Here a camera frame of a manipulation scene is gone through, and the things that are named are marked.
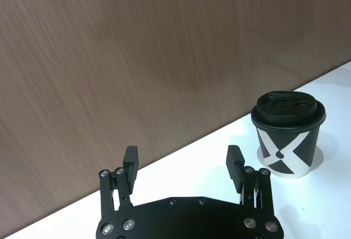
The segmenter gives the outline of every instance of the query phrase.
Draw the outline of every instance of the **wooden panel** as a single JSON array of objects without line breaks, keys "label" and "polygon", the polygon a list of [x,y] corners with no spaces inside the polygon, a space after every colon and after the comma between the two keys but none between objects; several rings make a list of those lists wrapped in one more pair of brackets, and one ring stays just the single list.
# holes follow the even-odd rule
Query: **wooden panel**
[{"label": "wooden panel", "polygon": [[0,237],[349,60],[349,1],[0,0]]}]

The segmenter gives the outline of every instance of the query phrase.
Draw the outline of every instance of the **screw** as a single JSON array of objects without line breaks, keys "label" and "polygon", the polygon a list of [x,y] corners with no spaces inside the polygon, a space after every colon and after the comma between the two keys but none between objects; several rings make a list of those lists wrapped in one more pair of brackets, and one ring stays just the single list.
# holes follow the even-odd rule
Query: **screw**
[{"label": "screw", "polygon": [[124,169],[123,168],[118,168],[116,170],[117,174],[122,174],[124,172]]},{"label": "screw", "polygon": [[269,170],[267,170],[267,169],[261,169],[261,173],[262,173],[263,175],[268,175],[268,174],[269,174]]},{"label": "screw", "polygon": [[171,199],[170,201],[169,201],[169,203],[170,203],[170,205],[175,205],[175,203],[176,203],[177,201],[176,201],[176,199]]},{"label": "screw", "polygon": [[206,200],[204,198],[199,199],[199,204],[201,205],[206,204]]},{"label": "screw", "polygon": [[135,221],[132,219],[125,220],[123,223],[123,229],[126,231],[133,229],[135,226]]},{"label": "screw", "polygon": [[101,176],[101,177],[107,176],[108,173],[109,173],[108,171],[103,170],[103,171],[100,173],[100,176]]},{"label": "screw", "polygon": [[278,226],[276,225],[275,222],[268,221],[264,225],[265,225],[265,227],[267,228],[268,231],[270,231],[270,232],[278,232]]},{"label": "screw", "polygon": [[244,224],[247,228],[254,229],[256,228],[256,221],[252,218],[246,218]]},{"label": "screw", "polygon": [[245,168],[245,171],[246,171],[247,173],[252,173],[252,172],[253,172],[253,168],[251,168],[251,167],[246,167],[246,168]]},{"label": "screw", "polygon": [[112,233],[113,230],[114,230],[114,227],[112,224],[106,224],[103,226],[101,231],[103,235],[109,235],[110,233]]}]

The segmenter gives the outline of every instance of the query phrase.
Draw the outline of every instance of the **white x logo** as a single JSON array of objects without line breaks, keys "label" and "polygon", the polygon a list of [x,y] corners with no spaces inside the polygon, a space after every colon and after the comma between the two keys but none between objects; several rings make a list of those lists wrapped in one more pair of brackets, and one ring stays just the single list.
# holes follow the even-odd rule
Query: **white x logo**
[{"label": "white x logo", "polygon": [[263,159],[266,165],[271,165],[279,160],[282,160],[284,164],[287,165],[289,169],[294,173],[307,172],[309,170],[309,166],[293,152],[293,150],[296,149],[298,145],[300,145],[300,143],[307,137],[309,131],[298,134],[298,136],[292,142],[280,150],[280,153],[284,155],[284,158],[282,159],[275,156],[279,149],[271,140],[267,132],[259,128],[257,131],[270,155],[269,157]]}]

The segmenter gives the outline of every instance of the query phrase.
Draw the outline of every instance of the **paper coffee cup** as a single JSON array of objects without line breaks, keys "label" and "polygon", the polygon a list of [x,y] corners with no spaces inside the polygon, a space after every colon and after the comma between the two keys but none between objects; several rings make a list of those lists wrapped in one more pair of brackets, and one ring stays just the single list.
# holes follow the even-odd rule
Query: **paper coffee cup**
[{"label": "paper coffee cup", "polygon": [[261,150],[260,162],[275,175],[298,178],[310,171],[323,104],[301,92],[273,91],[262,95],[251,111]]}]

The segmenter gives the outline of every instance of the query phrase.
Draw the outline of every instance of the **white table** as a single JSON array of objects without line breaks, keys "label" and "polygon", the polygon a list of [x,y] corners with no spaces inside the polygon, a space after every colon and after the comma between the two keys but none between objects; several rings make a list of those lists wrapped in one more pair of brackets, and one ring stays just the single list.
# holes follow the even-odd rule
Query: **white table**
[{"label": "white table", "polygon": [[[314,162],[317,168],[299,179],[271,176],[275,215],[287,239],[351,238],[351,62],[298,91],[313,95],[326,107],[327,119],[317,143],[324,161]],[[141,169],[131,196],[133,204],[172,196],[238,203],[225,166],[229,144],[240,146],[246,165],[262,167],[256,130],[247,115]],[[196,174],[190,175],[187,169],[194,167]],[[99,220],[100,193],[95,192],[7,238],[95,239]]]}]

